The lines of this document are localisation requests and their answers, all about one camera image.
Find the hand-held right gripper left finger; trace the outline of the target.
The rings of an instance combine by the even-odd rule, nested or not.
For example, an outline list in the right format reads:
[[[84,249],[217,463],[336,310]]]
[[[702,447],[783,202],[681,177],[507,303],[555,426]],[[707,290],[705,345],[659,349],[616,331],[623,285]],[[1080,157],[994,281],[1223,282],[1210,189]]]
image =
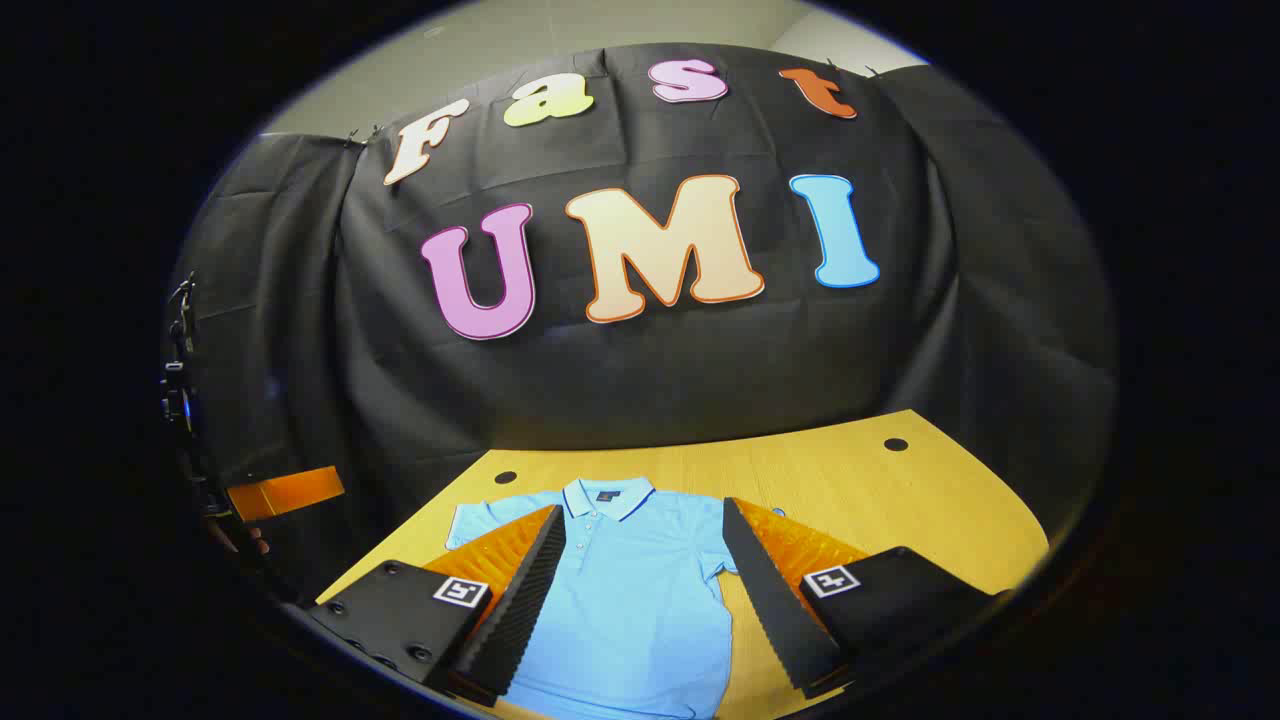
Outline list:
[[[524,660],[566,544],[564,512],[527,512],[425,565],[385,560],[307,615],[397,676],[492,707]]]

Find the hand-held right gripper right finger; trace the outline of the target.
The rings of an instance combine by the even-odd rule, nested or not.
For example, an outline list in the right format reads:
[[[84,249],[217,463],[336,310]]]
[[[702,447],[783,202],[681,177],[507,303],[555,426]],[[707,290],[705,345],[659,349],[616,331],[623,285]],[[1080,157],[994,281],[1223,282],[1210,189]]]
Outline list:
[[[794,688],[808,698],[902,675],[1001,593],[906,546],[869,553],[728,497],[722,536]]]

